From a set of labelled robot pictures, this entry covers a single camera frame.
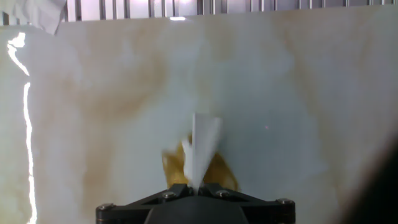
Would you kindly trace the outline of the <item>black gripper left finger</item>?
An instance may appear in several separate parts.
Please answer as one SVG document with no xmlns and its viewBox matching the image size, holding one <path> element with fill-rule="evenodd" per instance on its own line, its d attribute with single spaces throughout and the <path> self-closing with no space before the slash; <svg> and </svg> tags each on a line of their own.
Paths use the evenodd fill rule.
<svg viewBox="0 0 398 224">
<path fill-rule="evenodd" d="M 171 188 L 127 205 L 104 203 L 96 208 L 96 224 L 145 223 L 150 211 L 158 205 L 194 196 L 187 184 L 173 184 Z"/>
</svg>

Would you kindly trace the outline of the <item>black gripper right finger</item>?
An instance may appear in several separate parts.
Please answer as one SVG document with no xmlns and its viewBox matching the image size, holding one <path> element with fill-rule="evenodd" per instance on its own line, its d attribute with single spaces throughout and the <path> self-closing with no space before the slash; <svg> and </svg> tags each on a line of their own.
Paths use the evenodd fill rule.
<svg viewBox="0 0 398 224">
<path fill-rule="evenodd" d="M 216 183 L 203 184 L 198 194 L 237 205 L 249 223 L 295 223 L 295 202 L 288 198 L 265 201 Z"/>
</svg>

